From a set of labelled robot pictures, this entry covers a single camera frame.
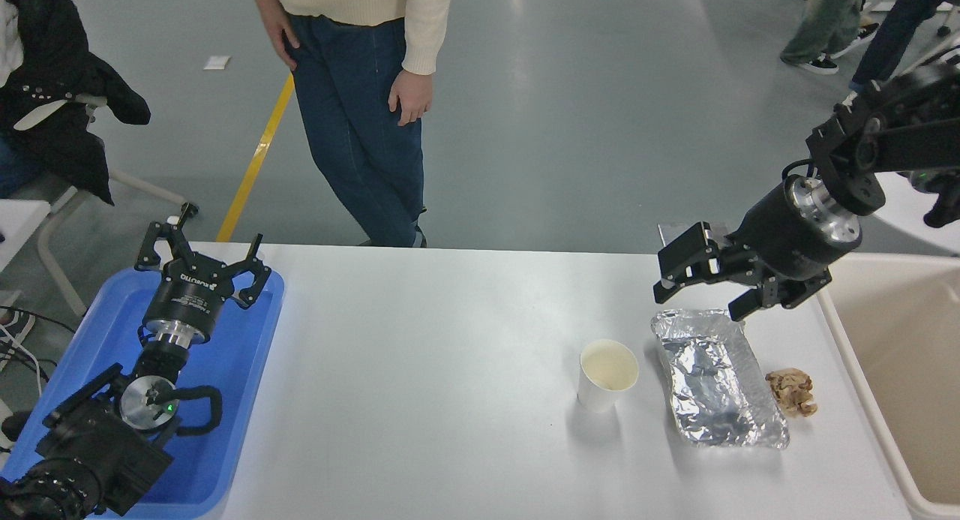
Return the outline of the walking person's right hand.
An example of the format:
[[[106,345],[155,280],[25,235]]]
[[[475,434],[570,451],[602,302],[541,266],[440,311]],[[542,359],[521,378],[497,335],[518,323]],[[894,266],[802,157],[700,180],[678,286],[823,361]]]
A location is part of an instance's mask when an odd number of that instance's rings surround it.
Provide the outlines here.
[[[271,42],[275,55],[289,68],[297,70],[297,51],[301,42],[293,29],[292,22],[279,0],[253,0],[259,11],[260,19]]]

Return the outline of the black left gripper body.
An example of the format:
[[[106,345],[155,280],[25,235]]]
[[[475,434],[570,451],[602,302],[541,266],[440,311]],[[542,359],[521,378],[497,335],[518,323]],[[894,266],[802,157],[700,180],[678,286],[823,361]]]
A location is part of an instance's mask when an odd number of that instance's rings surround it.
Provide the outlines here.
[[[225,301],[233,294],[226,267],[204,254],[168,261],[142,325],[158,333],[162,326],[178,322],[194,331],[193,340],[210,340]]]

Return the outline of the walking person's left hand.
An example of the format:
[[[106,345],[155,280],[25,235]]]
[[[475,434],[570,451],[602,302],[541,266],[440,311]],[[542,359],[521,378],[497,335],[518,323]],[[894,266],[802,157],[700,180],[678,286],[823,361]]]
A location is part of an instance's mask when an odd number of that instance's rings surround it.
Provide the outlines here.
[[[388,91],[388,110],[398,115],[398,127],[421,120],[434,99],[434,76],[401,69]]]

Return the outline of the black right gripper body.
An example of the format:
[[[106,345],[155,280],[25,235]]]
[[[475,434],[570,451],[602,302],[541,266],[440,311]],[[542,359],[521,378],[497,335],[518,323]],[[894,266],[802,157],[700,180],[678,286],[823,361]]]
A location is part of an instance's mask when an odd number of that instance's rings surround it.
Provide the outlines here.
[[[804,281],[836,260],[836,247],[801,213],[803,184],[781,184],[761,198],[743,217],[731,239],[752,249],[778,276]]]

